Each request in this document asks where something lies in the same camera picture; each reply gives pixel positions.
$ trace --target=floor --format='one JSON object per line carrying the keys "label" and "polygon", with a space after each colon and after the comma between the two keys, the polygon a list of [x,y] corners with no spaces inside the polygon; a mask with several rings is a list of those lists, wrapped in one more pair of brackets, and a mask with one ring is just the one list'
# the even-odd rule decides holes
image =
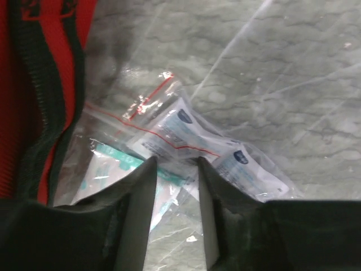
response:
{"label": "floor", "polygon": [[[265,152],[307,199],[361,198],[361,2],[99,0],[88,98],[122,113],[172,71],[194,109]],[[184,195],[150,235],[144,270],[205,270]]]}

